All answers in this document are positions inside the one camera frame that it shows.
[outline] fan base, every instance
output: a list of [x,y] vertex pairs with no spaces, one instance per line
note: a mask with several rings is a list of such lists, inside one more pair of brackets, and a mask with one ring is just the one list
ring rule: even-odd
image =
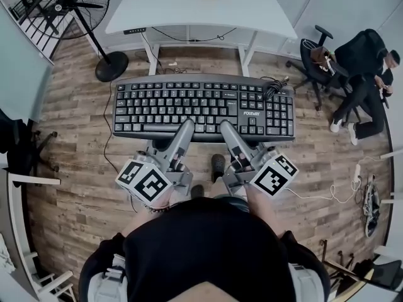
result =
[[95,76],[101,82],[110,82],[118,78],[125,72],[128,65],[128,58],[125,53],[113,52],[109,53],[108,57],[111,61],[110,65],[102,58],[95,68]]

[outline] white sneaker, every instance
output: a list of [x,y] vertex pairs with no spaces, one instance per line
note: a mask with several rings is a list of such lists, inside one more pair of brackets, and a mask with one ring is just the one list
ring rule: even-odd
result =
[[337,133],[340,129],[340,124],[341,124],[341,120],[338,120],[337,122],[333,120],[332,124],[330,124],[330,130],[333,133]]
[[348,132],[350,133],[350,140],[353,145],[358,144],[358,139],[355,134],[355,129],[354,129],[354,123],[349,123],[348,124]]

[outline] black pants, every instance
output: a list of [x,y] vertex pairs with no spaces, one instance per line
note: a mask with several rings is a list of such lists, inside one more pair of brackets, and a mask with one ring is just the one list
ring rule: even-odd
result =
[[342,120],[348,111],[363,103],[370,110],[369,115],[372,117],[372,122],[355,125],[357,139],[368,138],[381,133],[385,121],[385,109],[375,81],[350,80],[350,84],[353,87],[353,92],[347,95],[340,107],[333,113],[334,121]]

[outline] standing desk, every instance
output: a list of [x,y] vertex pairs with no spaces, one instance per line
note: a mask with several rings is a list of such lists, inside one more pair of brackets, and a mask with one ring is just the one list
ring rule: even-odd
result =
[[[105,32],[110,34],[135,28],[175,25],[253,30],[246,50],[238,47],[244,76],[249,76],[248,65],[256,49],[259,32],[298,38],[277,0],[122,0]],[[142,41],[150,62],[149,75],[155,75],[159,44],[150,42],[146,32],[142,35]]]

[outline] black shoe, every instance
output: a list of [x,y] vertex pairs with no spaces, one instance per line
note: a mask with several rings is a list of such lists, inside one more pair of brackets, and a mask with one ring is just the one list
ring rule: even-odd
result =
[[222,154],[212,156],[212,182],[215,183],[217,178],[224,175],[225,158]]
[[201,184],[197,184],[190,189],[190,198],[195,199],[201,197],[204,197],[204,187]]

